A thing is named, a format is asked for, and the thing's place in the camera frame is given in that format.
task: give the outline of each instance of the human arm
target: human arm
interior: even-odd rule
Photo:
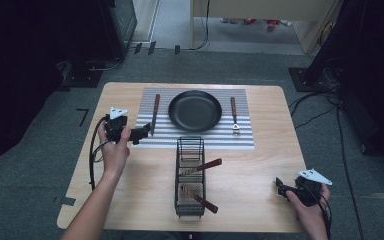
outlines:
[[[319,205],[311,207],[305,206],[292,191],[286,191],[286,195],[292,206],[295,208],[297,218],[301,222],[301,225],[307,234],[307,238],[309,240],[327,240],[326,226]],[[326,184],[322,184],[322,196],[322,206],[327,206],[325,201],[329,200],[330,191]]]
[[[117,144],[109,142],[102,148],[104,158],[102,178],[71,221],[61,239],[100,238],[115,188],[130,155],[130,149],[127,147],[130,133],[130,128],[125,127]],[[100,141],[104,142],[106,139],[104,122],[99,126],[98,135]]]

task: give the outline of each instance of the wooden table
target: wooden table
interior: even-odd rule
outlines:
[[[274,180],[294,185],[305,163],[283,90],[277,86],[108,83],[98,102],[58,226],[66,228],[91,193],[88,151],[99,119],[111,106],[126,108],[128,125],[135,126],[144,88],[245,89],[254,137],[254,150],[206,150],[206,159],[222,158],[221,166],[206,170],[207,200],[219,207],[199,217],[181,217],[174,209],[176,149],[131,147],[105,223],[106,229],[197,232],[299,232],[293,208],[277,195]],[[95,164],[95,178],[102,174]]]
[[[343,0],[211,0],[208,17],[277,19],[293,21],[304,53],[317,44],[326,23],[334,21]],[[194,48],[194,17],[207,16],[208,0],[190,0],[191,48]]]

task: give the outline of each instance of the floor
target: floor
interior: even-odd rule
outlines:
[[[132,45],[149,46],[156,41],[156,48],[190,49],[189,0],[133,0],[138,26]],[[206,18],[195,18],[194,48],[200,46],[206,33]],[[201,50],[220,52],[272,53],[303,55],[291,25],[279,24],[274,31],[267,31],[264,20],[246,25],[243,19],[237,24],[221,23],[218,18],[208,19],[208,42]],[[315,56],[319,46],[308,53]]]

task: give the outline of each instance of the wooden handle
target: wooden handle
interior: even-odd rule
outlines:
[[[236,101],[235,97],[230,98],[230,105],[232,105],[232,115],[236,116]]]
[[[199,195],[194,195],[193,197],[197,202],[201,203],[202,206],[204,206],[205,208],[207,208],[208,210],[210,210],[211,212],[213,213],[217,213],[218,211],[218,207],[212,203],[210,203],[209,201],[205,200],[204,198],[202,198],[201,196]]]
[[[198,172],[198,171],[202,171],[204,169],[212,168],[212,167],[215,167],[215,166],[218,166],[218,165],[221,165],[221,164],[222,164],[221,158],[217,158],[216,160],[213,160],[213,161],[208,162],[206,164],[200,165],[200,166],[198,166],[196,168],[192,168],[192,169],[186,170],[186,171],[182,172],[180,175],[181,176],[188,175],[188,174],[191,174],[191,173],[194,173],[194,172]]]
[[[221,165],[221,164],[222,164],[221,158],[217,158],[216,160],[213,160],[213,161],[208,162],[208,163],[206,163],[204,165],[198,166],[196,168],[196,170],[197,171],[201,171],[201,170],[212,168],[212,167],[215,167],[215,166],[218,166],[218,165]]]
[[[204,206],[205,208],[207,208],[211,212],[217,213],[218,207],[216,205],[214,205],[214,204],[210,203],[209,201],[205,200],[203,197],[201,197],[201,196],[191,192],[189,190],[189,188],[187,188],[185,186],[180,186],[180,189],[182,191],[184,191],[189,197],[193,197],[193,199],[195,199],[197,202],[199,202],[202,206]]]
[[[233,122],[236,124],[236,101],[235,101],[235,97],[230,98],[230,105],[232,105]]]
[[[160,94],[155,95],[154,113],[158,112],[158,106],[160,105]]]

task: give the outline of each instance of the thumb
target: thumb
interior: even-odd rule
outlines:
[[[131,129],[126,126],[124,127],[123,131],[121,132],[121,138],[120,138],[120,146],[126,146],[127,145],[127,142],[129,141],[129,138],[130,138],[130,134],[131,134]]]
[[[301,200],[299,200],[298,196],[294,192],[286,191],[286,196],[288,196],[289,201],[297,212],[300,212],[303,208],[305,208],[304,204],[302,204]]]
[[[107,140],[107,136],[105,135],[105,121],[102,121],[99,125],[98,136],[100,143],[103,143],[105,140]]]

